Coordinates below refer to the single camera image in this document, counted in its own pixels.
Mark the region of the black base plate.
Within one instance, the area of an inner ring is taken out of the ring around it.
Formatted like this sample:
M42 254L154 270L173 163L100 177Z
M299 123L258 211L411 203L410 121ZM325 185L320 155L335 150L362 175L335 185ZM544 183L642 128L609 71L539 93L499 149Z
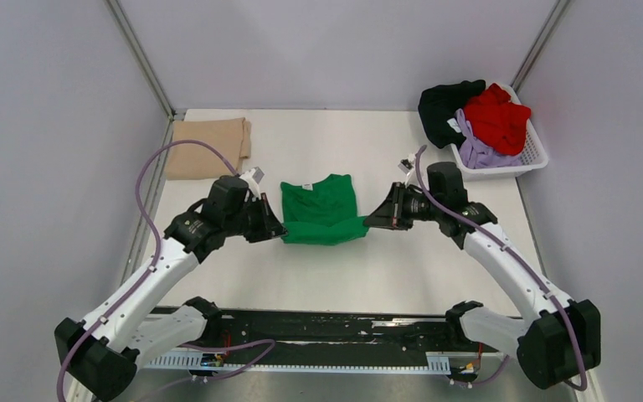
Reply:
M420 366L425 353L473 360L494 348L455 332L443 316L224 309L193 344L275 346L260 364Z

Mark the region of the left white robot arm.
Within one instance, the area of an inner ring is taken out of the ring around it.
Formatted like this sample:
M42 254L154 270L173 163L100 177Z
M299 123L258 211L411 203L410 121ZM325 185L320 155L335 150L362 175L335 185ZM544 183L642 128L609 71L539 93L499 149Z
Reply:
M97 399L111 401L145 364L169 350L195 341L203 346L220 341L222 312L200 296L166 317L145 320L229 237L257 243L286 235L259 182L253 171L215 180L208 197L172 220L153 256L114 294L78 322L65 318L54 335L67 373Z

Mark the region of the lilac t shirt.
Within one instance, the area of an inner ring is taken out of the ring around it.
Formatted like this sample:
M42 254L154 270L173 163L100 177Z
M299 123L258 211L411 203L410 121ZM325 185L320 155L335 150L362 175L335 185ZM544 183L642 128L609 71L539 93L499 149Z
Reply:
M455 119L457 120L460 132L465 137L465 140L459 147L459 154L462 163L467 168L506 168L522 165L519 156L501 154L477 138L474 135L471 123L466 120L465 113L462 109L458 109L455 112Z

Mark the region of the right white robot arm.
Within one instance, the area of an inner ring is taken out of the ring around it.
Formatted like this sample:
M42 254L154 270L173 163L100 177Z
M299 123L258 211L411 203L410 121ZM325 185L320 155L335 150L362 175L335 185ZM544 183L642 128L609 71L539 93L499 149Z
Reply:
M363 221L375 229L409 230L435 222L491 275L519 312L498 314L478 301L463 301L445 314L446 342L455 349L482 343L518 361L540 389L556 384L587 387L587 373L602 360L601 316L590 300L575 301L535 271L513 247L497 217L471 202L460 169L436 162L415 184L395 182L385 200ZM578 384L572 378L578 377Z

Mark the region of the black t shirt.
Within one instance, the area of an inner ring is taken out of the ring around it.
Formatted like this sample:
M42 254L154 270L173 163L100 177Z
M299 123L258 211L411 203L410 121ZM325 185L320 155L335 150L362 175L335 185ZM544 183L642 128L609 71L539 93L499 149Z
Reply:
M450 144L461 146L466 138L455 120L455 113L485 88L484 80L464 80L458 84L437 85L423 90L418 113L428 140L439 149Z

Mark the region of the folded beige t shirt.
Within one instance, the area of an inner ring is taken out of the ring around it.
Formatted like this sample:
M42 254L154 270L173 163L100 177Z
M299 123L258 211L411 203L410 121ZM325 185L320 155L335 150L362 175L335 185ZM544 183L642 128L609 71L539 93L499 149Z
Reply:
M164 168L168 180L201 180L240 173L251 156L252 123L243 118L176 121Z

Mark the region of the red t shirt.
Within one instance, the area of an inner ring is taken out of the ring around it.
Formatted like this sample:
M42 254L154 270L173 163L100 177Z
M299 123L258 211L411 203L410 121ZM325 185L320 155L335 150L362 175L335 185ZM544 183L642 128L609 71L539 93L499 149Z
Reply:
M476 138L496 152L518 156L527 140L527 124L532 110L512 101L498 84L491 84L468 100L463 108Z

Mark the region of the green t shirt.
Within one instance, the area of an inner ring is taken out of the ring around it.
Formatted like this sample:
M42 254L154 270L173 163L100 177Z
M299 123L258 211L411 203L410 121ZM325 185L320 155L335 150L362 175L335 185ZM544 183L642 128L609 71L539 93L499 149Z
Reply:
M316 183L280 184L283 225L288 245L334 246L365 237L369 228L358 212L349 174L331 173Z

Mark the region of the aluminium frame rail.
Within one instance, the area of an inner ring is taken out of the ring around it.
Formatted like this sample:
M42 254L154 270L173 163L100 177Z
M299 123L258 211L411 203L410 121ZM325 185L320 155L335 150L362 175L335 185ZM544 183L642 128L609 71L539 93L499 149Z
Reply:
M599 361L599 314L588 303L570 306L564 316L542 314L533 322L497 315L473 301L443 317L461 337L516 358L563 362L578 346L587 362Z

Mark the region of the white laundry basket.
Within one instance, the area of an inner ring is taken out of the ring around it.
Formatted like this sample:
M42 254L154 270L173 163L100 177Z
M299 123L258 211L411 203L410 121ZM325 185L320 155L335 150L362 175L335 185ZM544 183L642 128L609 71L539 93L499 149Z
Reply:
M512 101L514 103L522 105L522 103L517 97L517 94L511 87L493 82L493 83L486 83L486 88L488 88L491 84L498 84L502 89L506 90L511 95ZM455 163L458 165L460 171L462 172L466 180L484 180L484 179L492 179L492 178L517 178L522 174L528 173L532 170L544 168L548 164L548 156L543 148L543 145L541 144L538 138L538 134L534 129L534 126L531 122L531 117L527 124L527 140L526 140L525 147L523 151L518 155L522 163L521 166L470 169L462 163L460 159L458 146L451 144L450 154L454 158Z

